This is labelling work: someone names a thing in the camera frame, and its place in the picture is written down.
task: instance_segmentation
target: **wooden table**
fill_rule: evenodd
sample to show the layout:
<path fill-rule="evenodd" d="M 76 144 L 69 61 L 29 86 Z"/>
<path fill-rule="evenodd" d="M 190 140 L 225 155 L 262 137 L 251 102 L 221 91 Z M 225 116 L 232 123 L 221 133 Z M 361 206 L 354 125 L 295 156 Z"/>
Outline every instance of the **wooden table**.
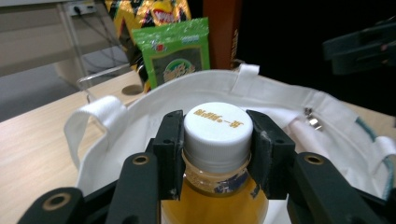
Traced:
<path fill-rule="evenodd" d="M 138 99 L 121 90 L 140 83 L 135 72 L 115 77 L 91 88 L 93 95 L 113 94 L 126 105 Z M 69 116 L 87 104 L 86 94 L 79 92 L 51 104 L 0 123 L 0 223 L 16 223 L 27 208 L 42 194 L 59 187 L 73 187 L 78 171 L 64 137 Z M 350 105 L 376 131 L 396 139 L 394 117 Z M 101 131 L 89 125 L 81 147 L 92 144 Z"/>

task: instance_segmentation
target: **bottle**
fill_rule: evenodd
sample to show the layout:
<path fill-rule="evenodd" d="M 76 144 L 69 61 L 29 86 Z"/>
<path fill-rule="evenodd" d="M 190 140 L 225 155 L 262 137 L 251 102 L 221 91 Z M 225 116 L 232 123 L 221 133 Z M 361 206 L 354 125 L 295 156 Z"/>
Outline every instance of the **bottle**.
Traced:
<path fill-rule="evenodd" d="M 198 105 L 184 118 L 180 199 L 163 200 L 166 224 L 262 224 L 268 200 L 248 173 L 253 123 L 235 105 Z"/>

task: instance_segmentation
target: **white fabric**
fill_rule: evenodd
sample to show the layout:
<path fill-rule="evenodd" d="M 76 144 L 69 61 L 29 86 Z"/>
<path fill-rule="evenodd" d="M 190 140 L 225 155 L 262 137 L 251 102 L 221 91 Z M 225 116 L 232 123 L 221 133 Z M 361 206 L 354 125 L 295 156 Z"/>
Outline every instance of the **white fabric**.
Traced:
<path fill-rule="evenodd" d="M 396 154 L 391 139 L 377 137 L 374 141 L 357 124 L 359 116 L 326 92 L 279 83 L 258 73 L 259 66 L 250 64 L 242 64 L 239 73 L 197 72 L 161 85 L 127 108 L 115 97 L 105 97 L 76 111 L 66 122 L 64 132 L 78 168 L 77 187 L 87 195 L 116 180 L 123 161 L 146 149 L 165 114 L 220 101 L 267 114 L 296 142 L 297 152 L 317 152 L 330 159 L 353 187 L 377 197 L 384 194 L 389 172 L 383 160 Z M 309 126 L 306 108 L 312 108 L 323 131 Z M 78 165 L 78 144 L 89 114 L 106 127 L 106 133 Z M 270 202 L 265 223 L 288 220 L 285 204 Z"/>

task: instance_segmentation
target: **white bottle cap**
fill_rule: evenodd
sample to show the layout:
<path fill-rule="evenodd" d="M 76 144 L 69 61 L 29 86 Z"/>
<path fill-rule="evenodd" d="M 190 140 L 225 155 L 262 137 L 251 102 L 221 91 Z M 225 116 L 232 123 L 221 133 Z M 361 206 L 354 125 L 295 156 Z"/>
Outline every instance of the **white bottle cap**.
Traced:
<path fill-rule="evenodd" d="M 200 170 L 227 173 L 250 156 L 253 122 L 242 108 L 219 102 L 193 108 L 184 118 L 184 155 Z"/>

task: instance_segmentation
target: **metal clip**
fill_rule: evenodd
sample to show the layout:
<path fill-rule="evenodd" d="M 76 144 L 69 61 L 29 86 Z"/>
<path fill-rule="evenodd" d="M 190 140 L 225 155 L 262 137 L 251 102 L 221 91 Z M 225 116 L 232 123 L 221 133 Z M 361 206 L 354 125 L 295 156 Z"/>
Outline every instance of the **metal clip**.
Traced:
<path fill-rule="evenodd" d="M 319 123 L 319 120 L 312 115 L 312 108 L 306 108 L 304 110 L 304 113 L 309 125 L 312 126 L 315 130 L 322 131 L 323 127 Z"/>

